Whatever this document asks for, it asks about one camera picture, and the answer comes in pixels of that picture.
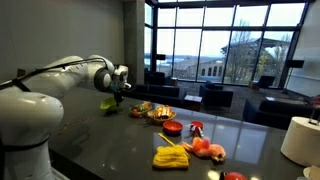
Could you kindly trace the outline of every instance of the plate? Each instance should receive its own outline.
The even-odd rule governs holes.
[[[176,115],[177,115],[177,113],[172,112],[172,113],[171,113],[171,116],[170,116],[168,119],[158,119],[158,118],[152,116],[152,114],[155,114],[155,110],[149,111],[149,112],[148,112],[148,116],[151,117],[156,124],[162,124],[162,123],[164,123],[164,122],[166,122],[166,121],[171,121],[171,120],[172,120],[173,118],[175,118]]]
[[[148,109],[142,111],[142,112],[133,112],[132,111],[132,107],[129,108],[130,114],[134,117],[143,117],[145,115],[147,115],[148,111],[150,111],[152,109],[152,106],[150,106]]]

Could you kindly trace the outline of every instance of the window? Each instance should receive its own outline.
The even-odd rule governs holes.
[[[150,70],[151,59],[151,32],[150,28],[144,28],[144,68],[148,68],[148,70]]]
[[[195,80],[200,46],[200,29],[177,29],[173,76]]]
[[[231,26],[233,8],[207,8],[204,26]]]
[[[144,22],[152,25],[152,7],[149,4],[144,4]]]
[[[293,32],[265,32],[254,80],[262,75],[275,76],[274,86],[280,81]]]
[[[200,51],[199,69],[208,68],[209,66],[214,67],[214,66],[222,65],[225,63],[226,54],[222,51],[222,48],[228,45],[229,38],[230,38],[230,31],[204,31],[203,32],[202,42],[201,42],[201,51]],[[222,82],[222,78],[220,77],[206,77],[203,75],[199,76],[198,80]]]
[[[297,26],[304,9],[304,3],[272,4],[267,26]]]
[[[173,27],[176,21],[176,9],[159,9],[158,26]]]
[[[202,26],[203,8],[178,9],[177,26]]]
[[[251,79],[261,32],[233,31],[229,47],[224,81],[231,84],[247,84]]]
[[[234,26],[262,26],[268,6],[237,6]]]
[[[208,76],[211,76],[211,71],[212,71],[212,68],[209,67]]]
[[[166,76],[171,76],[172,71],[172,55],[173,55],[173,29],[158,30],[157,54],[165,54],[165,61],[157,61],[157,71],[164,72]]]
[[[219,77],[221,77],[221,76],[222,76],[222,67],[219,67],[218,76],[219,76]]]
[[[156,49],[166,55],[165,61],[157,62],[158,71],[181,80],[239,85],[270,74],[276,76],[274,86],[279,85],[307,3],[269,6],[232,1],[233,6],[220,7],[223,4],[215,6],[218,2],[213,0],[199,0],[212,3],[212,7],[199,8],[186,1],[196,4],[198,0],[159,0],[159,7],[146,6],[146,14],[158,8]],[[146,19],[146,26],[152,26],[152,18]],[[146,51],[149,39],[145,40]]]
[[[217,76],[217,66],[213,68],[212,76]]]

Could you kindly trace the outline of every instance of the armchair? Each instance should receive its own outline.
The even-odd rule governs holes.
[[[233,91],[220,89],[209,89],[205,85],[200,85],[199,96],[202,103],[207,106],[222,106],[230,109],[233,98]]]
[[[274,76],[261,76],[258,82],[254,82],[254,85],[262,89],[267,89],[273,84],[274,79]]]
[[[168,78],[170,77],[165,77],[165,73],[163,72],[152,72],[152,71],[144,72],[145,84],[166,85]]]

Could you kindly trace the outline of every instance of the kitchen counter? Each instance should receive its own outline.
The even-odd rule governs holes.
[[[136,99],[125,98],[117,113],[106,114],[99,109],[100,102],[111,96],[73,88],[61,99],[65,114],[51,134],[49,148],[52,166],[70,179],[218,180],[221,171],[237,171],[252,180],[295,180],[303,176],[304,167],[280,152],[286,131],[174,107],[175,120],[183,125],[202,121],[205,137],[222,145],[227,159],[214,164],[191,155],[188,170],[155,170],[152,160],[156,148],[167,145],[157,135],[162,127],[148,126],[150,119],[129,116],[130,104],[143,102]],[[68,122],[75,123],[59,134]],[[181,136],[167,137],[176,144],[192,140],[187,127]]]

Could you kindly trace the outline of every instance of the black sofa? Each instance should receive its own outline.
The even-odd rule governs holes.
[[[230,108],[232,104],[233,91],[223,90],[223,86],[202,84],[199,89],[199,96],[205,107],[218,106]]]
[[[164,72],[153,72],[153,71],[144,72],[144,84],[170,85],[170,83],[171,83],[171,77],[165,76]]]
[[[259,107],[248,99],[245,102],[243,121],[287,130],[291,118],[294,116],[309,118],[313,107],[307,105],[289,104],[276,101],[261,101]],[[320,111],[317,110],[313,119],[318,119]]]
[[[138,84],[132,90],[122,92],[122,95],[169,106],[183,107],[187,90],[172,86]]]

